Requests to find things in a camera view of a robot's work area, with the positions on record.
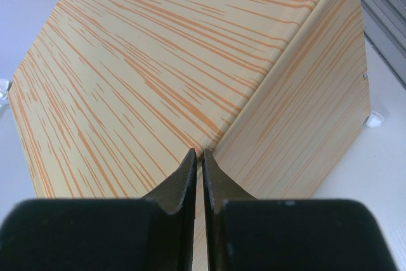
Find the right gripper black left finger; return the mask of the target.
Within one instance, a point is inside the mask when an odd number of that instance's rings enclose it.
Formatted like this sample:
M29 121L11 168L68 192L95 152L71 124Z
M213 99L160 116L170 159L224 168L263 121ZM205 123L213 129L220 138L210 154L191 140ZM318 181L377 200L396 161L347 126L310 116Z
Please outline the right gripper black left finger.
M190 270L197 156L137 199L35 199L1 225L2 270Z

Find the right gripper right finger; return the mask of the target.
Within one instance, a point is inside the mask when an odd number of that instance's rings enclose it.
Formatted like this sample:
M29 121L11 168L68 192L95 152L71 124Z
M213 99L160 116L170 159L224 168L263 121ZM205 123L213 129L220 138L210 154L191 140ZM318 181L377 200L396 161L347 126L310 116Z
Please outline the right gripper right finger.
M395 270L372 213L344 199L257 199L202 160L210 270Z

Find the wooden two-shelf shoe cabinet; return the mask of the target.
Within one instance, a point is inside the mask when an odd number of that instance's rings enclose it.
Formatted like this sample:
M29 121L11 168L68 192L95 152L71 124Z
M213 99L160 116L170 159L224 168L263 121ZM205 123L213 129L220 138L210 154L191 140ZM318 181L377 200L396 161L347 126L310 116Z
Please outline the wooden two-shelf shoe cabinet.
M361 0L59 0L8 100L35 199L137 199L197 156L310 200L369 117Z

